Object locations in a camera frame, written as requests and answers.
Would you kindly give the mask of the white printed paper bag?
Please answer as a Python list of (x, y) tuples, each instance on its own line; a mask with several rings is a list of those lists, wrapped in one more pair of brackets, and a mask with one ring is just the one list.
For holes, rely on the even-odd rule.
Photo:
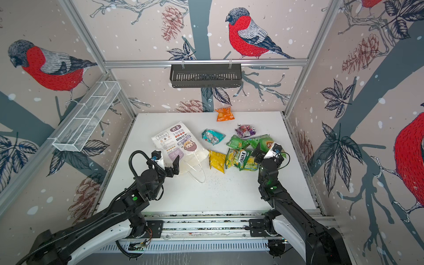
[(181, 121), (151, 138), (154, 146), (162, 152), (166, 166), (179, 158), (180, 174), (189, 174), (198, 183), (205, 183), (202, 162), (209, 151), (197, 140), (194, 133)]

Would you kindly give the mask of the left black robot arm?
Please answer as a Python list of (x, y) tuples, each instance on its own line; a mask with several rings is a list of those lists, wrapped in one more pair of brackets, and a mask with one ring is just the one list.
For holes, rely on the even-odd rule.
[(101, 212), (67, 229), (39, 234), (19, 265), (76, 265), (87, 256), (112, 242), (128, 236), (141, 237), (153, 232), (141, 212), (150, 201), (159, 201), (164, 192), (164, 181), (180, 172), (177, 157), (170, 167), (162, 165), (161, 151), (148, 156), (141, 150), (129, 157), (133, 184), (116, 195)]

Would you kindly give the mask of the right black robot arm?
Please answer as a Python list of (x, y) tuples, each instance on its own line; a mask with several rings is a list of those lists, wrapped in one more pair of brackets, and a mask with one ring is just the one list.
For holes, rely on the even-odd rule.
[(312, 218), (279, 182), (284, 153), (278, 144), (268, 152), (258, 145), (252, 153), (259, 165), (261, 199), (272, 207), (265, 213), (264, 230), (270, 235), (284, 237), (307, 265), (350, 265), (351, 258), (342, 235)]

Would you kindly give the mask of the white mesh wall basket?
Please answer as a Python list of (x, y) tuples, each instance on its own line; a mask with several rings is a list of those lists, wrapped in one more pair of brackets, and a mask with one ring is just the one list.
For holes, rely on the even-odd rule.
[(80, 152), (121, 91), (116, 81), (97, 82), (88, 99), (77, 105), (77, 113), (53, 141), (59, 151)]

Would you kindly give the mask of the aluminium mounting rail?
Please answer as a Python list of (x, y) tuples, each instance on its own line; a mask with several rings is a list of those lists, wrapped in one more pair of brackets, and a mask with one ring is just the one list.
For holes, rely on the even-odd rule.
[(202, 241), (202, 240), (253, 240), (282, 239), (276, 237), (251, 237), (248, 231), (250, 219), (263, 219), (262, 212), (144, 212), (141, 222), (163, 220), (159, 241)]

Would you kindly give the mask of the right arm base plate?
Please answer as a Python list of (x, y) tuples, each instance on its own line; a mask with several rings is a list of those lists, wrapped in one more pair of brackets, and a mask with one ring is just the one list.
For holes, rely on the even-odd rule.
[(248, 231), (251, 237), (276, 237), (280, 236), (273, 228), (269, 218), (250, 219), (248, 221)]

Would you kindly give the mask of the yellow snack packet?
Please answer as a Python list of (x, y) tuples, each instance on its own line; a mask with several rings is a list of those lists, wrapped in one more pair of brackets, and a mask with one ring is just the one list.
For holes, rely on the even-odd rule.
[(225, 159), (226, 155), (223, 153), (209, 151), (209, 168), (215, 168), (216, 170), (225, 173)]

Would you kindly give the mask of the green Fox's candy packet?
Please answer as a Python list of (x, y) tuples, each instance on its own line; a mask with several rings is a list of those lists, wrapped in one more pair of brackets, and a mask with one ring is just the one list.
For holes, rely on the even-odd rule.
[(229, 149), (225, 158), (225, 168), (236, 167), (240, 171), (257, 171), (259, 164), (255, 162), (253, 150)]

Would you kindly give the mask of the green chips bag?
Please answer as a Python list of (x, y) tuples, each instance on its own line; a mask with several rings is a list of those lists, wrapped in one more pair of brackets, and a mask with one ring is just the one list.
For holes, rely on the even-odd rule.
[[(263, 152), (267, 153), (269, 148), (274, 142), (275, 141), (268, 134), (249, 138), (249, 139), (242, 139), (238, 137), (237, 135), (233, 135), (226, 145), (227, 147), (229, 147), (229, 149), (236, 149), (236, 150), (245, 149), (245, 150), (254, 151), (258, 147), (260, 147), (260, 149)], [(284, 151), (284, 149), (283, 149), (282, 156), (284, 159), (287, 158), (287, 153)]]

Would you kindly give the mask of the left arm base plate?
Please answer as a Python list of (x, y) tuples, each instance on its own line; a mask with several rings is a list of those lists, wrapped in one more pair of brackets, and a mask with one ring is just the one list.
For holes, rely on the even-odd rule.
[(133, 228), (130, 236), (133, 238), (156, 239), (162, 235), (163, 220), (147, 220)]

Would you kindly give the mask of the purple candy packet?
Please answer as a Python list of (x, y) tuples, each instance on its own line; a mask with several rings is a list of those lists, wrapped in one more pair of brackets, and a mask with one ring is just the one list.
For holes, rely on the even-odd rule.
[(242, 139), (246, 139), (249, 137), (252, 137), (256, 135), (256, 129), (251, 125), (238, 125), (238, 127), (235, 129), (238, 137)]

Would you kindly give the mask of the green white snack packet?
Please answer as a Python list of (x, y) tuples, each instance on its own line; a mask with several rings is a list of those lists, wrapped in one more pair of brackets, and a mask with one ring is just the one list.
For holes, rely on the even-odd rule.
[(220, 143), (225, 138), (225, 134), (219, 133), (214, 130), (205, 129), (202, 132), (202, 139), (204, 139), (206, 142), (216, 145)]

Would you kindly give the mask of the orange snack packet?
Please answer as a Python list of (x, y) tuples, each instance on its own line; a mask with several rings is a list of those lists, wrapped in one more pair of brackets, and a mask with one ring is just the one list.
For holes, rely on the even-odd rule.
[(231, 111), (231, 107), (224, 107), (224, 108), (219, 108), (215, 110), (218, 113), (217, 116), (217, 120), (218, 122), (221, 121), (229, 121), (229, 120), (234, 120), (235, 117)]

